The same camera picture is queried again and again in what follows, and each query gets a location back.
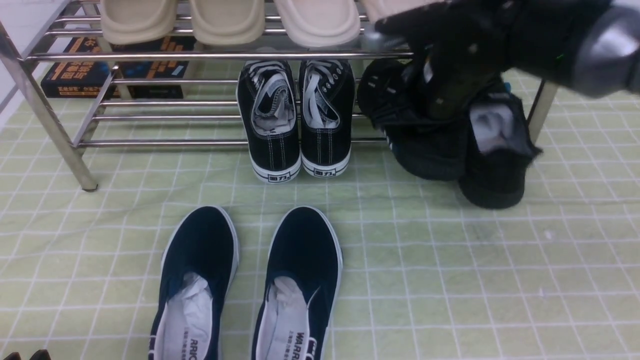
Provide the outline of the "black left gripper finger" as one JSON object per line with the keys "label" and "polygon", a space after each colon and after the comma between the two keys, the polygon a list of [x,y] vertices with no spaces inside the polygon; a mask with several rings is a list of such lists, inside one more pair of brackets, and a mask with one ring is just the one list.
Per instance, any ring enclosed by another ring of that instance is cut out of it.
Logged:
{"label": "black left gripper finger", "polygon": [[29,360],[51,360],[51,355],[48,350],[38,350],[30,356]]}
{"label": "black left gripper finger", "polygon": [[3,360],[22,360],[22,357],[20,356],[19,353],[10,353]]}

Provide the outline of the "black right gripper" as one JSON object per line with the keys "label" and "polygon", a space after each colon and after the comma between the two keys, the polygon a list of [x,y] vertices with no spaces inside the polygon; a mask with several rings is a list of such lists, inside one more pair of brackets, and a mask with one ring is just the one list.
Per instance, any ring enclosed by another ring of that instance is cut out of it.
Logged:
{"label": "black right gripper", "polygon": [[430,66],[430,80],[411,84],[419,112],[445,120],[509,69],[569,85],[583,41],[610,9],[610,0],[443,0],[380,18],[375,30]]}

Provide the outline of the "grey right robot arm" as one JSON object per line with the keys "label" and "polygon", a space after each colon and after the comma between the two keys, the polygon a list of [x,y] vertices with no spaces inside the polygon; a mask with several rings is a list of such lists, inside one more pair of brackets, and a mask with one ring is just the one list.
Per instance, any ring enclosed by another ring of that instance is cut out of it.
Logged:
{"label": "grey right robot arm", "polygon": [[444,120],[509,69],[594,99],[638,94],[639,34],[639,11],[610,0],[444,0],[378,19],[365,47],[427,60],[418,93]]}

